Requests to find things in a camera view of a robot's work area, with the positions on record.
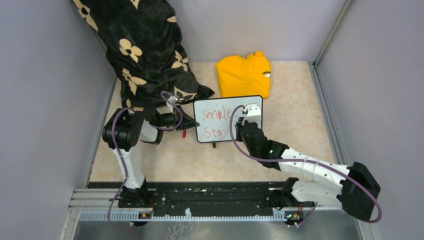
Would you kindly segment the folded yellow shirt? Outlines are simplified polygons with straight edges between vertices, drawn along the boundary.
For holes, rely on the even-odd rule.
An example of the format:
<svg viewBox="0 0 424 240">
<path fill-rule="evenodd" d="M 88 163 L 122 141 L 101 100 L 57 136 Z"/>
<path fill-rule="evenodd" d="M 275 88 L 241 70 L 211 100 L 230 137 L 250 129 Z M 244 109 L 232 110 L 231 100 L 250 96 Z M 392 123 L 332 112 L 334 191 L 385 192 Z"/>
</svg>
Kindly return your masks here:
<svg viewBox="0 0 424 240">
<path fill-rule="evenodd" d="M 231 55 L 216 65 L 219 92 L 222 98 L 259 95 L 264 99 L 271 93 L 271 63 L 262 51 L 246 57 Z"/>
</svg>

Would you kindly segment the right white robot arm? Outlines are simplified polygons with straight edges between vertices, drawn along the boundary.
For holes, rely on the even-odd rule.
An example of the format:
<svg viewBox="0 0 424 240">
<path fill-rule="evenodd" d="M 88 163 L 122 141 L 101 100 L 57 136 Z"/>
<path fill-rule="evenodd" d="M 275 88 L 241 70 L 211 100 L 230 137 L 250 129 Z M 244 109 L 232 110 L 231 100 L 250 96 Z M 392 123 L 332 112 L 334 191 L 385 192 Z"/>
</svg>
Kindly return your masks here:
<svg viewBox="0 0 424 240">
<path fill-rule="evenodd" d="M 378 202 L 381 187 L 369 169 L 360 162 L 343 165 L 322 161 L 268 139 L 256 122 L 240 117 L 235 124 L 234 144 L 242 142 L 242 154 L 264 167 L 304 177 L 290 180 L 281 199 L 287 206 L 314 202 L 341 208 L 350 216 L 377 223 L 383 211 Z"/>
</svg>

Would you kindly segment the black framed whiteboard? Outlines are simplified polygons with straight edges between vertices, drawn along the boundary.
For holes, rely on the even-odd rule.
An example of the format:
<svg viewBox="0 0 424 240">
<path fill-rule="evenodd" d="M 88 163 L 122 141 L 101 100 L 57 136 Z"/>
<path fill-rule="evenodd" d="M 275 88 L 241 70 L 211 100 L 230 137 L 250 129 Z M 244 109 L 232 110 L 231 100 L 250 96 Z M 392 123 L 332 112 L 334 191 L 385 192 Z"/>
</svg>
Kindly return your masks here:
<svg viewBox="0 0 424 240">
<path fill-rule="evenodd" d="M 199 143 L 231 141 L 230 129 L 236 137 L 236 122 L 246 117 L 242 105 L 253 106 L 252 110 L 263 112 L 263 97 L 260 95 L 221 97 L 196 100 L 193 103 L 194 119 L 199 126 L 196 137 Z"/>
</svg>

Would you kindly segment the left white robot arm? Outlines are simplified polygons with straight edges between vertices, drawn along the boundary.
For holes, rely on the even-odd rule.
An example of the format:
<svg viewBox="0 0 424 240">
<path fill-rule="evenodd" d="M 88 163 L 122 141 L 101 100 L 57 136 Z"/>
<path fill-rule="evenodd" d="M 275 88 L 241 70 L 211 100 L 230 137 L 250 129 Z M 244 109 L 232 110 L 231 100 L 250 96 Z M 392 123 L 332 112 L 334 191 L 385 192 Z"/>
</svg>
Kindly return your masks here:
<svg viewBox="0 0 424 240">
<path fill-rule="evenodd" d="M 137 144 L 158 145 L 165 131 L 183 131 L 199 125 L 180 106 L 168 113 L 159 113 L 154 106 L 143 110 L 118 108 L 114 112 L 102 130 L 102 140 L 115 154 L 123 176 L 122 186 L 113 198 L 120 208 L 144 207 L 150 201 Z"/>
</svg>

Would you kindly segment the black floral fleece blanket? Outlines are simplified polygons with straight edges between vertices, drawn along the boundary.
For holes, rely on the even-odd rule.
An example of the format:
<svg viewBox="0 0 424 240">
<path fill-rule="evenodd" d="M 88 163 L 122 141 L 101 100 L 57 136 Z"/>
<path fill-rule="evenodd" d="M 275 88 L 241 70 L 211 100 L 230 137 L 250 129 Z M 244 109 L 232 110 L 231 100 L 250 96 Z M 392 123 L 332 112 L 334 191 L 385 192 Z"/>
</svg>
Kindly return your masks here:
<svg viewBox="0 0 424 240">
<path fill-rule="evenodd" d="M 187 104 L 214 94 L 191 70 L 174 8 L 165 0 L 75 0 L 106 47 L 124 107 L 162 107 L 161 92 Z"/>
</svg>

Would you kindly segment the right aluminium frame rail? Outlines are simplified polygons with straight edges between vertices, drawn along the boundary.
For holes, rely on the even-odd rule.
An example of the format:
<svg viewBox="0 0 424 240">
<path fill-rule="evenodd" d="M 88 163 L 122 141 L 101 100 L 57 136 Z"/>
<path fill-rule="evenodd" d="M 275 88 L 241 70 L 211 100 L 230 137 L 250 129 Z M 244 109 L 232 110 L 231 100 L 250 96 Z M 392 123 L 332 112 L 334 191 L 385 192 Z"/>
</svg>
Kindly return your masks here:
<svg viewBox="0 0 424 240">
<path fill-rule="evenodd" d="M 316 91 L 317 99 L 320 105 L 321 113 L 323 116 L 324 124 L 327 130 L 328 139 L 332 149 L 332 154 L 337 164 L 347 165 L 346 154 L 340 139 L 339 130 L 335 122 L 335 117 L 329 102 L 329 97 L 325 88 L 325 81 L 322 77 L 320 67 L 322 62 L 329 51 L 332 43 L 334 42 L 338 32 L 342 28 L 348 13 L 356 2 L 354 0 L 345 0 L 342 8 L 334 21 L 330 32 L 328 33 L 317 57 L 313 61 L 308 62 L 309 70 L 311 73 L 312 81 Z"/>
</svg>

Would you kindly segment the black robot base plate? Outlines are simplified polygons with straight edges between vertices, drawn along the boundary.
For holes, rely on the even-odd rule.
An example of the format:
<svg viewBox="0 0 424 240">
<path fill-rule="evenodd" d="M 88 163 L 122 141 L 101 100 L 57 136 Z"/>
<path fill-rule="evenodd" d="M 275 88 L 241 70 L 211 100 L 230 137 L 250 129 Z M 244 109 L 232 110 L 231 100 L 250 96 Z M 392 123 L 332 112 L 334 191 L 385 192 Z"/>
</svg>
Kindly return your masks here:
<svg viewBox="0 0 424 240">
<path fill-rule="evenodd" d="M 155 217 L 180 217 L 190 210 L 193 217 L 271 216 L 274 210 L 312 207 L 292 195 L 294 178 L 266 182 L 146 182 L 141 190 L 123 189 L 119 207 L 154 207 Z"/>
</svg>

